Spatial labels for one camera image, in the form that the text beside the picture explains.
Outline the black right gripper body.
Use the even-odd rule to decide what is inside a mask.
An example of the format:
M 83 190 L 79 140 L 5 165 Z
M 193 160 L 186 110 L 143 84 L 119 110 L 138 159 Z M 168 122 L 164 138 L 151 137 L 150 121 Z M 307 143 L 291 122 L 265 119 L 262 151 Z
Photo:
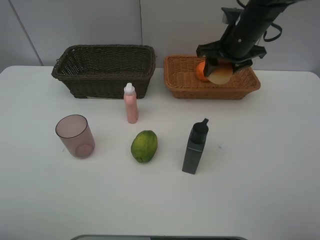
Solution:
M 196 49 L 198 57 L 217 59 L 233 65 L 248 65 L 254 58 L 264 58 L 267 54 L 263 46 L 250 40 L 251 32 L 238 29 L 236 25 L 228 25 L 220 40 L 200 44 Z

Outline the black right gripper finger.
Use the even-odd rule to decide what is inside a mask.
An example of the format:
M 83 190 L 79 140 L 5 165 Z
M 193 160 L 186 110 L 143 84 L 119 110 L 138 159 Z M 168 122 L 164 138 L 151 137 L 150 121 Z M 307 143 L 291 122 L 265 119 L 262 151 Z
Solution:
M 233 74 L 236 74 L 239 71 L 242 71 L 246 68 L 249 68 L 252 66 L 252 60 L 246 60 L 243 62 L 239 62 L 239 63 L 232 63 L 232 70 L 233 70 Z
M 218 68 L 218 59 L 213 57 L 205 58 L 204 76 L 209 77 Z

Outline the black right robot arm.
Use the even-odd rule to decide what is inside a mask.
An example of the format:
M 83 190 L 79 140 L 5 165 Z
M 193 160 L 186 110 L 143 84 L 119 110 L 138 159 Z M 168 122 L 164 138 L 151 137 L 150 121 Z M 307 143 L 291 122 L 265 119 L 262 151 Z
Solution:
M 295 4 L 296 0 L 250 0 L 242 8 L 223 7 L 223 22 L 227 25 L 220 40 L 201 44 L 197 56 L 205 58 L 203 74 L 208 77 L 218 68 L 219 61 L 230 63 L 233 73 L 250 67 L 252 59 L 263 58 L 265 47 L 256 45 L 277 40 L 282 28 L 274 20 Z

